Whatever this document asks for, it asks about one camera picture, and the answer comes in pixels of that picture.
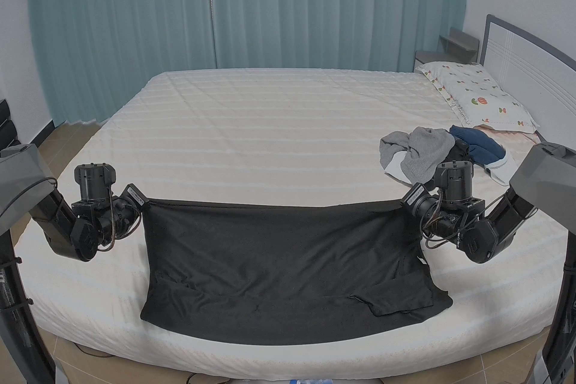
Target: white headboard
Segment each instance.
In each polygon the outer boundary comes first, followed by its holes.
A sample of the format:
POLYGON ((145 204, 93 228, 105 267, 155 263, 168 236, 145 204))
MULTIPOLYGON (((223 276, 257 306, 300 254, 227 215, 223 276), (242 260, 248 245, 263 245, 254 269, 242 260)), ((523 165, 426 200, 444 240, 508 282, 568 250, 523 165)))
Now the white headboard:
POLYGON ((576 61, 488 15, 480 64, 528 109, 546 141, 576 149, 576 61))

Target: gray cloth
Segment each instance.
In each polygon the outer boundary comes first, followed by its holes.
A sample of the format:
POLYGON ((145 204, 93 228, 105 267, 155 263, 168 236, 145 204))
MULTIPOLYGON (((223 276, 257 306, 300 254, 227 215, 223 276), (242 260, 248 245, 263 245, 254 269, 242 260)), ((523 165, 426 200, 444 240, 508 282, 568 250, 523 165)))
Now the gray cloth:
POLYGON ((402 150, 407 151, 400 168, 412 184, 425 183, 434 177, 436 166, 454 147, 454 136, 445 129, 418 127, 410 134, 394 131, 380 140, 380 164, 382 168, 402 150))

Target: baseboard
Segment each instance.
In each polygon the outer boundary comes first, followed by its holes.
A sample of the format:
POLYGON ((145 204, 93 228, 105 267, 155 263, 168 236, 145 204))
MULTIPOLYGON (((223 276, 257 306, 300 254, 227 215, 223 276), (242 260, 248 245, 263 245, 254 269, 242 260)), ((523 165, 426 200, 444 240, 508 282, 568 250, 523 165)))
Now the baseboard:
POLYGON ((50 123, 42 128, 36 137, 32 140, 31 144, 36 144, 36 147, 40 147, 40 144, 43 143, 46 138, 50 135, 52 131, 54 131, 56 127, 54 126, 54 121, 50 120, 50 123))

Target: white pillow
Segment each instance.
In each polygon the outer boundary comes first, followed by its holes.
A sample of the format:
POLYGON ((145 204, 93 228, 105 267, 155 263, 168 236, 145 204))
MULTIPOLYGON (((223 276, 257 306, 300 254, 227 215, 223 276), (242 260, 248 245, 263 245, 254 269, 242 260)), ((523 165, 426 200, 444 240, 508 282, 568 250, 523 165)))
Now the white pillow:
POLYGON ((465 127, 533 134, 538 124, 480 64, 434 62, 416 67, 444 96, 465 127))

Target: mattress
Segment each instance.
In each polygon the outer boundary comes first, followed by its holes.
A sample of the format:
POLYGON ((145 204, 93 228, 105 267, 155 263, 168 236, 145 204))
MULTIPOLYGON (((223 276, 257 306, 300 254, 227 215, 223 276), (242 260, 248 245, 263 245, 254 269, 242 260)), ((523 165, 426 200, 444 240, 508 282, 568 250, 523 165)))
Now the mattress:
MULTIPOLYGON (((115 192, 133 182, 149 197, 290 206, 397 199, 407 187, 380 166, 380 137, 458 119, 423 75, 342 70, 167 72, 152 78, 65 168, 59 189, 80 199, 75 165, 106 162, 115 192)), ((520 163, 533 142, 494 137, 520 163)), ((505 191, 476 167, 473 193, 505 191)), ((38 325, 139 362, 227 376, 377 378, 411 373, 521 340, 551 323, 567 231, 542 212, 494 260, 477 265, 447 244, 425 250, 435 284, 454 305, 424 323, 318 344, 219 343, 140 319, 149 266, 138 230, 89 263, 55 255, 30 222, 16 253, 38 325)))

